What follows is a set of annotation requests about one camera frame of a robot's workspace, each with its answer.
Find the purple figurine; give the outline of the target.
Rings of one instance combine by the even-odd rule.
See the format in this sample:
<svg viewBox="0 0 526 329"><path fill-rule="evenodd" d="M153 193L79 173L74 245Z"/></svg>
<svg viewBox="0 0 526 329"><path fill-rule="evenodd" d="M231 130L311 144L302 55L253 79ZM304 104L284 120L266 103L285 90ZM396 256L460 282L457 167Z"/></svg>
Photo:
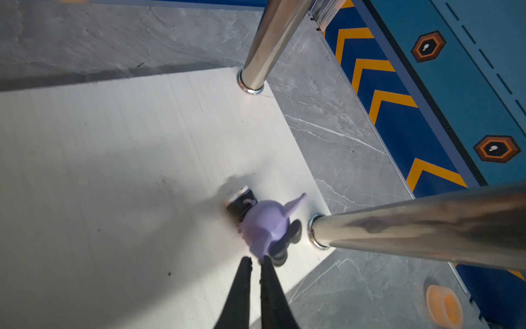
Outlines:
<svg viewBox="0 0 526 329"><path fill-rule="evenodd" d="M259 201L253 191L244 186L227 197L224 207L237 221L237 229L249 251L261 263L268 256L275 267L281 267L288 258L288 247L301 241L301 220L290 218L305 199L304 193L286 204Z"/></svg>

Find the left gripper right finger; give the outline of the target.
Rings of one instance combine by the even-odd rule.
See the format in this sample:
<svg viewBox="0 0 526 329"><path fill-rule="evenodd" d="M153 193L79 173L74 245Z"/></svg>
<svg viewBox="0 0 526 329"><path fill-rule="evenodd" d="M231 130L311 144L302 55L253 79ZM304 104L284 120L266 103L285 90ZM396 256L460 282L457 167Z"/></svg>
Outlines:
<svg viewBox="0 0 526 329"><path fill-rule="evenodd" d="M263 258L261 267L260 299L262 328L299 329L269 256Z"/></svg>

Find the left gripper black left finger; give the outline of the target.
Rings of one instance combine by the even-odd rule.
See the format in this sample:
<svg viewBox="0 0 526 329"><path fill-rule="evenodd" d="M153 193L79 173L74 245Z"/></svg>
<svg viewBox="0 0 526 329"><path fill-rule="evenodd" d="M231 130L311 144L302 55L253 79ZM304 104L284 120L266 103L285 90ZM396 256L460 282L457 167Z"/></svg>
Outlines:
<svg viewBox="0 0 526 329"><path fill-rule="evenodd" d="M249 327L252 261L242 257L215 329Z"/></svg>

